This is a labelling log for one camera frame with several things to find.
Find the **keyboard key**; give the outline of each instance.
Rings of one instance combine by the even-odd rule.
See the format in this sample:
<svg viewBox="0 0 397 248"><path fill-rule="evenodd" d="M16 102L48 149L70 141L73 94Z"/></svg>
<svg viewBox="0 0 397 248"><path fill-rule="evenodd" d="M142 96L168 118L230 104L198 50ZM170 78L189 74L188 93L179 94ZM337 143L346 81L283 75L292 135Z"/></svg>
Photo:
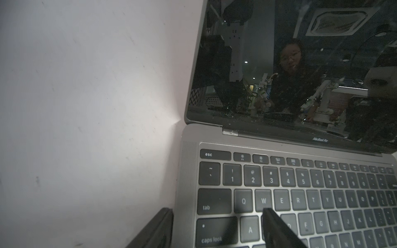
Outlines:
<svg viewBox="0 0 397 248"><path fill-rule="evenodd" d="M350 210L341 211L341 216L342 216L343 228L346 231L353 230L354 229L354 221L353 221L353 216L351 215L351 211Z"/></svg>
<svg viewBox="0 0 397 248"><path fill-rule="evenodd" d="M220 163L200 162L198 172L199 185L220 185L221 165Z"/></svg>
<svg viewBox="0 0 397 248"><path fill-rule="evenodd" d="M338 182L339 188L348 188L347 177L344 171L336 171L336 181Z"/></svg>
<svg viewBox="0 0 397 248"><path fill-rule="evenodd" d="M355 248L365 248L365 242L362 238L362 232L351 233L351 237L353 238L353 244Z"/></svg>
<svg viewBox="0 0 397 248"><path fill-rule="evenodd" d="M306 210L306 197L303 190L291 190L292 209Z"/></svg>
<svg viewBox="0 0 397 248"><path fill-rule="evenodd" d="M370 202L370 206L371 207L377 207L378 206L378 200L376 199L375 191L368 190L367 191L367 195L368 195L368 200Z"/></svg>
<svg viewBox="0 0 397 248"><path fill-rule="evenodd" d="M292 168L280 168L281 185L283 187L295 187L295 173Z"/></svg>
<svg viewBox="0 0 397 248"><path fill-rule="evenodd" d="M272 164L277 164L277 165L285 165L285 159L283 157L270 157L270 162Z"/></svg>
<svg viewBox="0 0 397 248"><path fill-rule="evenodd" d="M310 170L310 176L312 177L312 185L314 188L323 188L324 180L322 173L319 170Z"/></svg>
<svg viewBox="0 0 397 248"><path fill-rule="evenodd" d="M299 213L298 220L301 236L314 234L313 219L311 213Z"/></svg>
<svg viewBox="0 0 397 248"><path fill-rule="evenodd" d="M234 190L234 212L251 213L254 207L252 205L252 190L235 189Z"/></svg>
<svg viewBox="0 0 397 248"><path fill-rule="evenodd" d="M374 209L376 223L379 227L386 226L385 217L383 216L383 211L380 208Z"/></svg>
<svg viewBox="0 0 397 248"><path fill-rule="evenodd" d="M338 211L329 211L328 221L330 223L331 232L342 231L341 218L339 217Z"/></svg>
<svg viewBox="0 0 397 248"><path fill-rule="evenodd" d="M235 153L233 153L233 160L237 161L237 162L250 163L251 162L251 155L248 154L248 153L235 152Z"/></svg>
<svg viewBox="0 0 397 248"><path fill-rule="evenodd" d="M368 200L367 200L367 195L365 194L365 191L357 190L357 198L358 198L358 203L360 204L361 208L368 207Z"/></svg>
<svg viewBox="0 0 397 248"><path fill-rule="evenodd" d="M223 165L223 185L225 186L241 186L243 178L241 174L241 165L227 164Z"/></svg>
<svg viewBox="0 0 397 248"><path fill-rule="evenodd" d="M357 173L357 177L361 188L369 188L368 180L364 173Z"/></svg>
<svg viewBox="0 0 397 248"><path fill-rule="evenodd" d="M200 150L200 158L230 161L231 160L231 152L201 149Z"/></svg>
<svg viewBox="0 0 397 248"><path fill-rule="evenodd" d="M289 165L289 166L300 166L301 163L300 163L299 159L287 158L287 165Z"/></svg>
<svg viewBox="0 0 397 248"><path fill-rule="evenodd" d="M240 218L240 236L242 243L259 240L259 218L257 216Z"/></svg>
<svg viewBox="0 0 397 248"><path fill-rule="evenodd" d="M286 189L274 190L274 207L276 211L289 211L289 192Z"/></svg>
<svg viewBox="0 0 397 248"><path fill-rule="evenodd" d="M335 198L336 208L346 208L345 194L342 190L334 190L333 196Z"/></svg>
<svg viewBox="0 0 397 248"><path fill-rule="evenodd" d="M294 213L291 214L282 214L281 219L287 224L291 230L298 235L298 227L297 227L297 217Z"/></svg>
<svg viewBox="0 0 397 248"><path fill-rule="evenodd" d="M315 161L316 167L317 168L321 168L321 169L326 169L327 168L327 164L325 163L325 161Z"/></svg>
<svg viewBox="0 0 397 248"><path fill-rule="evenodd" d="M367 248L376 248L375 237L372 230L364 231L364 238Z"/></svg>
<svg viewBox="0 0 397 248"><path fill-rule="evenodd" d="M372 212L372 209L365 209L364 215L368 227L376 227L375 217L374 217L374 213Z"/></svg>
<svg viewBox="0 0 397 248"><path fill-rule="evenodd" d="M355 165L355 164L350 164L350 169L352 171L360 171L360 167L358 165Z"/></svg>
<svg viewBox="0 0 397 248"><path fill-rule="evenodd" d="M244 166L244 185L245 186L262 186L262 177L260 175L260 166Z"/></svg>
<svg viewBox="0 0 397 248"><path fill-rule="evenodd" d="M348 171L349 170L349 165L347 163L339 163L339 167L341 170Z"/></svg>
<svg viewBox="0 0 397 248"><path fill-rule="evenodd" d="M318 190L307 190L307 203L309 205L309 209L320 209L321 202L320 202L320 193Z"/></svg>
<svg viewBox="0 0 397 248"><path fill-rule="evenodd" d="M328 164L328 168L329 168L329 169L334 169L334 170L339 169L338 163L335 163L335 162L328 162L327 164Z"/></svg>
<svg viewBox="0 0 397 248"><path fill-rule="evenodd" d="M306 169L296 169L298 187L310 187L309 171Z"/></svg>
<svg viewBox="0 0 397 248"><path fill-rule="evenodd" d="M378 243L379 248L386 247L386 239L385 239L385 234L383 233L383 229L375 229L375 237L376 237L376 242Z"/></svg>
<svg viewBox="0 0 397 248"><path fill-rule="evenodd" d="M263 184L265 186L280 186L277 167L263 167Z"/></svg>
<svg viewBox="0 0 397 248"><path fill-rule="evenodd" d="M197 197L197 214L231 213L231 190L200 188Z"/></svg>
<svg viewBox="0 0 397 248"><path fill-rule="evenodd" d="M333 204L333 196L330 190L321 190L321 202L323 203L324 209L332 209L334 208Z"/></svg>
<svg viewBox="0 0 397 248"><path fill-rule="evenodd" d="M310 239L310 247L313 247L313 248L325 248L324 239L322 237L311 238Z"/></svg>
<svg viewBox="0 0 397 248"><path fill-rule="evenodd" d="M353 216L354 216L354 221L356 223L356 228L357 229L365 228L365 221L362 210L353 210Z"/></svg>
<svg viewBox="0 0 397 248"><path fill-rule="evenodd" d="M356 198L356 192L354 190L347 190L345 193L346 193L347 205L349 206L349 208L357 208L358 203Z"/></svg>
<svg viewBox="0 0 397 248"><path fill-rule="evenodd" d="M347 172L347 180L350 188L359 188L357 175L354 172Z"/></svg>
<svg viewBox="0 0 397 248"><path fill-rule="evenodd" d="M313 160L302 159L303 167L314 167Z"/></svg>
<svg viewBox="0 0 397 248"><path fill-rule="evenodd" d="M266 156L266 155L254 154L254 155L252 155L252 161L254 163L268 164L269 163L269 157Z"/></svg>
<svg viewBox="0 0 397 248"><path fill-rule="evenodd" d="M237 217L198 219L196 247L236 244L239 241Z"/></svg>

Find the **laptop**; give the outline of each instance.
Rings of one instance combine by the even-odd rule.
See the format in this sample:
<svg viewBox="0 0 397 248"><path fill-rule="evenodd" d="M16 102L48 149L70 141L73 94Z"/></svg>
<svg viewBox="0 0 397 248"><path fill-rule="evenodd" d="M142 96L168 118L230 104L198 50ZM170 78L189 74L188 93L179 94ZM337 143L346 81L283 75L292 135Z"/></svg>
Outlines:
<svg viewBox="0 0 397 248"><path fill-rule="evenodd" d="M172 247L397 246L395 1L205 0Z"/></svg>

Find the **function key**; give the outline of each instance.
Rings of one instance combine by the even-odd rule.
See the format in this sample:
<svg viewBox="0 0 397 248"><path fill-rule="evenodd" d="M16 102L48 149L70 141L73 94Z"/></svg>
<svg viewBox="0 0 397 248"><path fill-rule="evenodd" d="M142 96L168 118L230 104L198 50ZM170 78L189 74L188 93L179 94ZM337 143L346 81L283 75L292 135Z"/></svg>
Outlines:
<svg viewBox="0 0 397 248"><path fill-rule="evenodd" d="M270 162L272 164L285 165L285 159L283 157L271 156L270 157Z"/></svg>
<svg viewBox="0 0 397 248"><path fill-rule="evenodd" d="M287 165L289 165L289 166L300 166L301 163L299 162L299 159L287 158Z"/></svg>
<svg viewBox="0 0 397 248"><path fill-rule="evenodd" d="M201 149L200 158L230 161L231 152Z"/></svg>
<svg viewBox="0 0 397 248"><path fill-rule="evenodd" d="M266 155L258 155L258 154L254 154L252 155L252 161L254 163L264 163L264 164L268 164L269 163L269 157Z"/></svg>
<svg viewBox="0 0 397 248"><path fill-rule="evenodd" d="M237 162L251 162L251 155L249 155L248 153L239 153L239 152L235 152L233 153L233 159L234 161Z"/></svg>

